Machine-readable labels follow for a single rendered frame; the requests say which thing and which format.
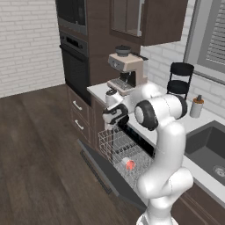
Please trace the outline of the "white and red cup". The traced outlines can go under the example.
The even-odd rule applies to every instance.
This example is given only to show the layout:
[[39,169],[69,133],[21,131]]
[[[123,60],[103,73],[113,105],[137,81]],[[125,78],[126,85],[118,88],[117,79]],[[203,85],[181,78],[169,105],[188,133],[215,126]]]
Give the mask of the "white and red cup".
[[135,167],[135,162],[134,160],[132,160],[131,158],[129,157],[124,157],[122,160],[121,160],[121,163],[123,165],[123,167],[127,170],[127,171],[131,171],[134,169]]

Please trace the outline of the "dark wood tall cabinet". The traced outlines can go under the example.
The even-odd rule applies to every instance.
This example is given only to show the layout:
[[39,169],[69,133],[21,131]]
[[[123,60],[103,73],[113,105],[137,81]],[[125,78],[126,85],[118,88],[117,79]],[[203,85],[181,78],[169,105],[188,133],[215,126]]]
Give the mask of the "dark wood tall cabinet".
[[105,83],[120,75],[108,63],[108,56],[115,52],[117,46],[129,46],[136,53],[141,48],[139,44],[110,34],[110,0],[86,0],[86,35],[60,25],[59,21],[58,25],[59,32],[66,32],[88,43],[89,86]]

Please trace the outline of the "dark wood glass-door wall cupboard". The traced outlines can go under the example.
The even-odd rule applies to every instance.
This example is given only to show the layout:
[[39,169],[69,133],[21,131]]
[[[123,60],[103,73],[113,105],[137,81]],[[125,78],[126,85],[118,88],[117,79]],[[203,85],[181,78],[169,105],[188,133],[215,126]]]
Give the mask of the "dark wood glass-door wall cupboard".
[[188,0],[110,0],[110,34],[142,46],[180,41]]

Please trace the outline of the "dark grey sink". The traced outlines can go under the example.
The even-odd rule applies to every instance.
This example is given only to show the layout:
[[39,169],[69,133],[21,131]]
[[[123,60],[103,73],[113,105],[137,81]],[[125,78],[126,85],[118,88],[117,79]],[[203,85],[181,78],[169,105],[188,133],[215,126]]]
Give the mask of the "dark grey sink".
[[190,132],[185,155],[225,185],[225,125],[213,120]]

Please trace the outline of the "dark wood drawer front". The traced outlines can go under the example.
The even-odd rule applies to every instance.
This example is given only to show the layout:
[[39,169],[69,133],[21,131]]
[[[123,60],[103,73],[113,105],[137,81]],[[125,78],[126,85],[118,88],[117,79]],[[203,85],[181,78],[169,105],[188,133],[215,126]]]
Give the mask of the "dark wood drawer front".
[[82,111],[79,111],[74,105],[74,108],[83,116],[84,119],[89,120],[89,106],[71,89],[69,89],[70,102],[73,105],[73,101],[83,108]]
[[72,123],[75,125],[77,130],[83,135],[87,142],[91,141],[90,128],[84,119],[75,111],[71,111]]

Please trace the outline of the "black built-in microwave oven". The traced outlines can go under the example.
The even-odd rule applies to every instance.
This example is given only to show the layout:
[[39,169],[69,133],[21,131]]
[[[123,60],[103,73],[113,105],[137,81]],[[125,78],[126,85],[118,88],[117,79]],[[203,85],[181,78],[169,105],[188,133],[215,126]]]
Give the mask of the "black built-in microwave oven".
[[55,3],[59,24],[86,35],[86,0],[55,0]]

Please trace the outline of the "grey framed window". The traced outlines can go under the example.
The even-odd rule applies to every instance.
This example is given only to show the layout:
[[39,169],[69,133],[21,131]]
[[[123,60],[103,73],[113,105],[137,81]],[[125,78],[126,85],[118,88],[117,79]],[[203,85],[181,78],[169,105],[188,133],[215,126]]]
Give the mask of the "grey framed window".
[[225,85],[225,0],[196,0],[184,61],[196,75]]

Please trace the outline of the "dark grey dishwasher door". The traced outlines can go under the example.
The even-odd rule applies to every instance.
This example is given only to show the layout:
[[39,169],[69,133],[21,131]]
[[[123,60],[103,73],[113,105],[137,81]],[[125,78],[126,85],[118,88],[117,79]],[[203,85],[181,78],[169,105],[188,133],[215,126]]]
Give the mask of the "dark grey dishwasher door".
[[88,145],[80,140],[77,140],[77,142],[82,148],[80,152],[82,158],[87,163],[98,182],[102,185],[105,192],[107,194],[114,192],[117,197],[138,207],[143,212],[147,206],[116,169]]

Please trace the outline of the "beige espresso machine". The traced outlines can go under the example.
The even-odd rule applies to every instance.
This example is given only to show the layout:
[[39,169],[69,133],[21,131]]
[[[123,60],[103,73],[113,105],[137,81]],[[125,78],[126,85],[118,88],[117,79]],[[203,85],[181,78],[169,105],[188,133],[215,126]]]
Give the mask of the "beige espresso machine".
[[138,85],[148,81],[148,77],[143,74],[143,63],[148,58],[132,53],[129,46],[117,46],[115,53],[110,54],[108,63],[113,69],[119,71],[120,76],[107,82],[107,85],[121,96],[128,95]]

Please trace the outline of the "black dishwasher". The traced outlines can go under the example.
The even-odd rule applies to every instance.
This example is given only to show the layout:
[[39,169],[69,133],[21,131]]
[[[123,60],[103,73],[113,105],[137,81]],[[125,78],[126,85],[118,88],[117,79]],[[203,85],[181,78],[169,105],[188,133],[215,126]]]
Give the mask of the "black dishwasher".
[[128,124],[118,124],[118,127],[131,138],[138,146],[140,146],[149,156],[155,157],[155,149],[147,141],[145,141],[138,133],[136,133]]

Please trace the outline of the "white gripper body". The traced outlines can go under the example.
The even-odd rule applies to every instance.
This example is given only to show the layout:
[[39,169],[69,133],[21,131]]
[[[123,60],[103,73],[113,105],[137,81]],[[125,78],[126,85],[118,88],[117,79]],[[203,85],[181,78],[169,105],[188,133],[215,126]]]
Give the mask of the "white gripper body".
[[105,130],[113,130],[116,125],[116,117],[111,114],[103,114],[103,120],[105,122]]

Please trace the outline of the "dark wood base cupboard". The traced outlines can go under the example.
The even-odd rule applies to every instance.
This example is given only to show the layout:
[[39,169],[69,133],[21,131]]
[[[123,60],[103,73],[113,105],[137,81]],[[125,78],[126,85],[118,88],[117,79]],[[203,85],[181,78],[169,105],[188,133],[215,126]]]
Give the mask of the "dark wood base cupboard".
[[225,208],[194,184],[173,204],[178,225],[225,225]]

